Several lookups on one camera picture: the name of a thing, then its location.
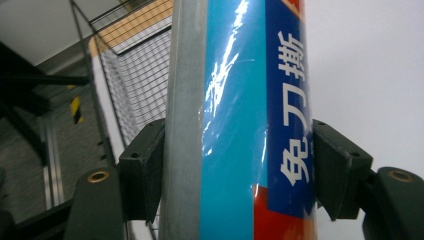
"brass grommet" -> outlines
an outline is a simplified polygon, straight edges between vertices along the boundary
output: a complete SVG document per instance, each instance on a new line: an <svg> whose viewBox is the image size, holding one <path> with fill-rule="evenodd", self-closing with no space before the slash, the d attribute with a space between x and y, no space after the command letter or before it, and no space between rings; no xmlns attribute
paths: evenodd
<svg viewBox="0 0 424 240"><path fill-rule="evenodd" d="M390 171L389 176L398 180L398 181L406 182L406 183L410 183L410 182L413 182L415 180L414 177L411 176L411 174L404 172L404 171L400 171L400 170Z"/></svg>
<svg viewBox="0 0 424 240"><path fill-rule="evenodd" d="M97 171L90 176L88 176L87 181L90 183L98 183L106 180L109 177L110 173L107 171Z"/></svg>

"wire cage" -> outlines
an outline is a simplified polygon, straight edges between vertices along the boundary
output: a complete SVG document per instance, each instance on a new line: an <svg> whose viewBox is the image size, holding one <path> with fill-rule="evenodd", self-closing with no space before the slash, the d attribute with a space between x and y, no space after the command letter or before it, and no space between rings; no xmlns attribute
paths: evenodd
<svg viewBox="0 0 424 240"><path fill-rule="evenodd" d="M130 0L92 18L74 0L70 2L81 42L82 24L92 32L89 51L83 45L83 52L100 59L102 74L93 72L94 82L106 82L125 148L146 124L165 117L173 2ZM103 118L107 125L109 119ZM159 216L148 223L153 239L158 237L158 226Z"/></svg>

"black metal frame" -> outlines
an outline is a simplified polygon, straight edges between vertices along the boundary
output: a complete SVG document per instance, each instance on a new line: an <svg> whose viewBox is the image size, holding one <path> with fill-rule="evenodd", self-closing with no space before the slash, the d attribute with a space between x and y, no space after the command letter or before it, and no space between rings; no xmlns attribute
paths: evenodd
<svg viewBox="0 0 424 240"><path fill-rule="evenodd" d="M22 108L36 116L51 111L50 101L32 89L37 85L86 85L87 77L47 76L25 59L0 44L0 117L5 117L26 139L41 164L47 165L47 149L37 133L22 119L13 107Z"/></svg>
<svg viewBox="0 0 424 240"><path fill-rule="evenodd" d="M423 180L397 168L374 173L372 158L364 150L323 122L314 120L313 128L317 198L330 218L356 219L361 208L366 213L365 239L423 239ZM152 122L124 151L116 168L93 170L80 178L73 203L18 226L3 223L8 226L3 232L9 234L4 239L128 239L128 220L153 221L157 211L163 144L164 120Z"/></svg>

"cylindrical roll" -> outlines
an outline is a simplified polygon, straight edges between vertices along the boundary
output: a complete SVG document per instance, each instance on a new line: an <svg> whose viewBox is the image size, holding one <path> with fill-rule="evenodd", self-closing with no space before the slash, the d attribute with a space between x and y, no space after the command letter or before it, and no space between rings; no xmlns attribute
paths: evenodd
<svg viewBox="0 0 424 240"><path fill-rule="evenodd" d="M302 5L174 6L160 239L315 239Z"/></svg>

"white wall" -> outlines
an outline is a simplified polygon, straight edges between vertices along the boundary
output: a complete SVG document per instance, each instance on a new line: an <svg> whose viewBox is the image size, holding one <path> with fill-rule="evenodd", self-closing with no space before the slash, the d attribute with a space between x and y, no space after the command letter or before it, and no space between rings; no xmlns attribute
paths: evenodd
<svg viewBox="0 0 424 240"><path fill-rule="evenodd" d="M424 177L424 2L305 1L313 116L374 157ZM319 239L364 239L362 218Z"/></svg>
<svg viewBox="0 0 424 240"><path fill-rule="evenodd" d="M96 16L119 1L81 0L77 3L87 15ZM0 41L33 65L65 50L78 41L69 1L2 0Z"/></svg>

